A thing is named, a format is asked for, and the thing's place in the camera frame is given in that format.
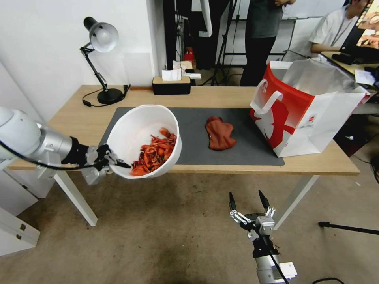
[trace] paper shopping bag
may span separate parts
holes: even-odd
[[[286,70],[283,80],[273,69]],[[366,93],[333,66],[270,62],[250,117],[278,157],[321,153]]]

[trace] desk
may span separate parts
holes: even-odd
[[[376,68],[379,66],[379,64],[352,64],[352,65],[347,65],[345,63],[342,63],[340,61],[337,61],[332,58],[332,55],[334,54],[341,54],[340,52],[334,52],[334,51],[323,51],[321,53],[322,56],[324,56],[326,59],[328,59],[330,62],[334,63],[337,65],[339,68],[342,70],[348,72],[351,75],[355,75],[355,70],[364,70],[365,67],[371,67],[371,68]]]
[[[150,90],[128,91],[126,98],[114,105],[101,108],[82,104],[82,96],[99,89],[99,86],[81,86],[70,100],[51,119],[49,125],[67,136],[78,138],[85,145],[98,145],[115,110],[118,107],[136,107],[142,104],[160,104],[166,107],[229,107],[244,108],[250,105],[255,87],[192,87],[189,95],[154,95]],[[88,99],[96,102],[96,95]],[[226,166],[226,165],[175,165],[173,173],[207,174],[301,174],[304,175],[294,191],[274,216],[276,228],[290,214],[320,175],[358,175],[359,170],[332,141],[321,154],[284,158],[284,166]],[[12,170],[33,170],[34,165],[17,160]],[[88,206],[74,183],[65,172],[58,172],[55,180],[91,226],[97,217]]]

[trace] computer screen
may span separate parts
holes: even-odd
[[[341,52],[367,61],[379,60],[379,0],[369,0]]]
[[[373,0],[372,3],[367,4],[356,26],[364,30],[356,45],[379,50],[379,0]]]

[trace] brown cloth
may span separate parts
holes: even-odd
[[[222,118],[211,116],[205,125],[209,134],[209,149],[222,151],[232,148],[236,144],[236,140],[230,138],[234,127],[230,123],[225,123]]]

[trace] lamp base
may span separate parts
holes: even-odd
[[[125,95],[119,89],[108,89],[108,91],[101,91],[98,94],[98,101],[104,105],[111,105],[122,101],[125,98]]]

